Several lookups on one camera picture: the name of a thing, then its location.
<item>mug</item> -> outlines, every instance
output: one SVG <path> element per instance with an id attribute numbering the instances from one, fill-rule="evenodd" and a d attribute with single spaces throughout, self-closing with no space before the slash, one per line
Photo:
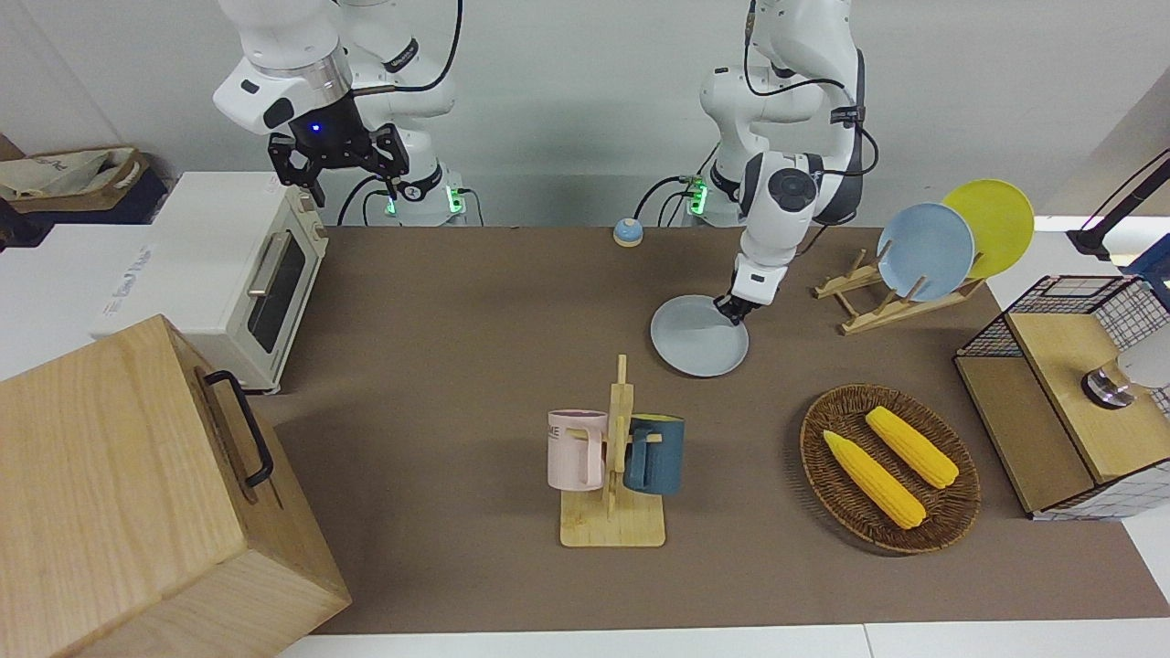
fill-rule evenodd
<path id="1" fill-rule="evenodd" d="M 683 420 L 662 413 L 635 413 L 629 420 L 621 482 L 640 493 L 670 495 L 682 484 Z"/>
<path id="2" fill-rule="evenodd" d="M 604 411 L 562 409 L 549 412 L 549 486 L 563 492 L 601 488 L 601 443 L 610 429 Z"/>

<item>brown tablecloth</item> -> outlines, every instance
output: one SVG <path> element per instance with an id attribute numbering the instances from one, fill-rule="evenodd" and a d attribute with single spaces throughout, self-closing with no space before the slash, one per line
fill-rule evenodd
<path id="1" fill-rule="evenodd" d="M 353 595 L 319 632 L 457 632 L 1170 614 L 1124 528 L 1026 520 L 951 356 L 990 294 L 870 333 L 810 286 L 874 229 L 830 229 L 749 317 L 732 373 L 687 378 L 654 310 L 717 295 L 738 231 L 338 229 L 284 376 L 278 424 Z M 851 294 L 855 306 L 875 293 Z M 617 355 L 635 409 L 687 419 L 683 487 L 659 549 L 566 549 L 545 484 L 545 412 L 605 409 Z M 983 512 L 940 553 L 875 555 L 811 498 L 798 430 L 827 389 L 869 382 L 966 440 Z"/>

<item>woven tray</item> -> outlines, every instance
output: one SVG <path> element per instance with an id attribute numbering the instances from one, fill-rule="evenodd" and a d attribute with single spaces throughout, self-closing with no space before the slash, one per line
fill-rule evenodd
<path id="1" fill-rule="evenodd" d="M 958 478 L 938 491 L 906 465 L 866 424 L 865 414 L 885 405 L 922 432 L 958 466 Z M 897 527 L 833 458 L 821 434 L 832 430 L 863 447 L 927 508 L 917 528 Z M 966 446 L 935 412 L 914 398 L 872 384 L 849 384 L 823 395 L 800 425 L 800 459 L 813 492 L 842 526 L 867 542 L 896 553 L 929 553 L 963 539 L 979 513 L 979 478 Z"/>

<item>oven door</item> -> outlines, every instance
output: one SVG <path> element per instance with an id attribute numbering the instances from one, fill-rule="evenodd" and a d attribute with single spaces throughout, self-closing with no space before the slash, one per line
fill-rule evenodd
<path id="1" fill-rule="evenodd" d="M 321 263 L 292 208 L 285 204 L 284 211 L 246 290 L 249 303 L 236 329 L 236 343 L 263 375 L 261 382 L 246 383 L 252 389 L 276 386 Z"/>

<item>wooden cabinet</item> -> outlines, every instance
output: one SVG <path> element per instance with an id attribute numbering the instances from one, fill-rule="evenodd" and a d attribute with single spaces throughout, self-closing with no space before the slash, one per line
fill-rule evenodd
<path id="1" fill-rule="evenodd" d="M 158 316 L 0 383 L 0 656 L 274 656 L 349 604 L 271 427 L 208 375 Z"/>

